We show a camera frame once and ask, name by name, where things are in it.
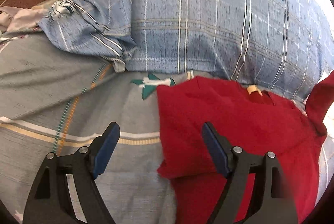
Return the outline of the red knit sweater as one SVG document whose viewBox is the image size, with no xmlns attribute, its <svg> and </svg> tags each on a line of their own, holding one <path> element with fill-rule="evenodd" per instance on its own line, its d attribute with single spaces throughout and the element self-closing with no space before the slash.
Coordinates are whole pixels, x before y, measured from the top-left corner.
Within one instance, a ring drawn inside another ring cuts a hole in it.
<svg viewBox="0 0 334 224">
<path fill-rule="evenodd" d="M 292 190 L 298 222 L 311 213 L 333 76 L 313 88 L 305 112 L 272 92 L 249 93 L 235 81 L 199 76 L 173 87 L 158 86 L 157 99 L 164 155 L 158 173 L 176 193 L 177 223 L 206 223 L 226 183 L 201 137 L 205 122 L 248 153 L 274 152 Z"/>
</svg>

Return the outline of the grey patterned bed sheet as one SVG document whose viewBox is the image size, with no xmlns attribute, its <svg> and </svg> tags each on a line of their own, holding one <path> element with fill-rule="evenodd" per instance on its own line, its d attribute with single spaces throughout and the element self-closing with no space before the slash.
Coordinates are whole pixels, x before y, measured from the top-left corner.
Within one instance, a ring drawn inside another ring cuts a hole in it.
<svg viewBox="0 0 334 224">
<path fill-rule="evenodd" d="M 73 154 L 116 122 L 119 141 L 96 179 L 110 215 L 116 223 L 177 223 L 176 193 L 171 181 L 158 173 L 164 155 L 157 88 L 197 76 L 219 79 L 201 71 L 117 73 L 101 58 L 56 48 L 43 33 L 3 44 L 1 203 L 23 223 L 27 198 L 45 156 Z M 333 129 L 326 129 L 314 207 L 333 179 Z"/>
</svg>

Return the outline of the blue plaid pillow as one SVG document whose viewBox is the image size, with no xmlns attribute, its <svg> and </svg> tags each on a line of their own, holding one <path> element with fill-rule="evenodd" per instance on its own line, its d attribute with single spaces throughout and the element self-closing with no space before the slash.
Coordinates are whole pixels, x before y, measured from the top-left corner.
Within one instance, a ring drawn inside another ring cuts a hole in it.
<svg viewBox="0 0 334 224">
<path fill-rule="evenodd" d="M 117 71 L 203 71 L 300 101 L 333 70 L 329 0 L 62 0 L 40 27 Z"/>
</svg>

